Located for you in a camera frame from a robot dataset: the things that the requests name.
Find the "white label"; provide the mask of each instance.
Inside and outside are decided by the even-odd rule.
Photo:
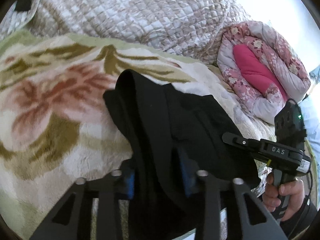
[[[297,171],[307,173],[310,169],[310,162],[302,159],[300,166],[297,168]]]

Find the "screw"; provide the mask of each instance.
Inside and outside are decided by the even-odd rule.
[[[113,177],[119,177],[122,175],[122,171],[121,170],[114,170],[111,172],[111,176]]]
[[[207,171],[204,171],[204,170],[199,170],[199,171],[197,171],[197,175],[199,177],[207,177],[209,175],[209,173]]]
[[[244,184],[244,181],[241,178],[234,178],[233,183],[236,185],[242,185],[242,184]]]
[[[76,180],[76,184],[77,184],[77,185],[83,185],[83,184],[85,184],[86,181],[87,181],[87,180],[86,180],[85,178],[78,178],[78,179]]]

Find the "person's arm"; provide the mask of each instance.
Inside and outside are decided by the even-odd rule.
[[[302,180],[283,184],[278,190],[272,185],[273,179],[273,174],[270,173],[267,176],[267,186],[262,200],[266,208],[273,212],[281,204],[278,195],[291,196],[280,226],[289,239],[292,239],[311,224],[317,215],[317,209],[306,198]]]

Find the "human hand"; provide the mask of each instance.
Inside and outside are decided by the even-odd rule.
[[[262,195],[262,200],[266,208],[273,212],[276,207],[280,206],[281,201],[278,199],[278,195],[281,196],[290,196],[287,210],[284,214],[284,217],[281,221],[286,221],[290,219],[299,209],[301,208],[304,200],[304,185],[302,180],[295,180],[292,182],[285,183],[279,187],[273,186],[274,176],[273,173],[270,173],[267,176],[267,185],[265,192]]]

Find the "folded duvet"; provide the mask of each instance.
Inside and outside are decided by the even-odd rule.
[[[288,98],[300,102],[311,85],[292,47],[262,22],[248,21],[226,29],[217,64],[249,112],[271,124]]]

